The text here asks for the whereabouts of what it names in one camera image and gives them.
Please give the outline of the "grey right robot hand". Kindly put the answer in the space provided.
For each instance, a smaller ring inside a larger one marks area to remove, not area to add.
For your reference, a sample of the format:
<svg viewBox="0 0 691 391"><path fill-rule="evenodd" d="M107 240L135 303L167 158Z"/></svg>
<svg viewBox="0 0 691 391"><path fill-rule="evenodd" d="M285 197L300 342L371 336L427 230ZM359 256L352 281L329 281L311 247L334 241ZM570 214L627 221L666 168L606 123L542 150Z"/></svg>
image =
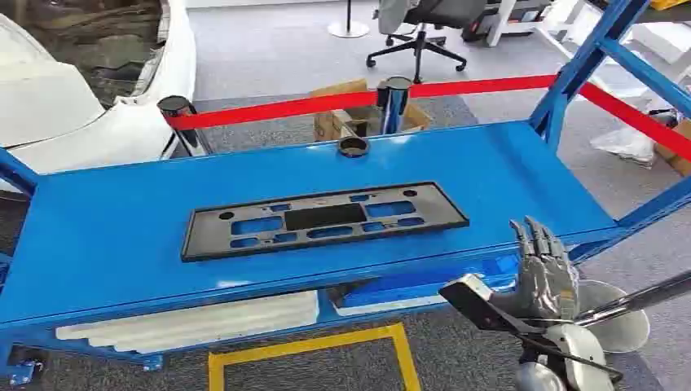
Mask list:
<svg viewBox="0 0 691 391"><path fill-rule="evenodd" d="M489 302L516 318L574 320L579 314L579 276L563 243L532 217L509 225L521 255L515 289L493 292Z"/></svg>

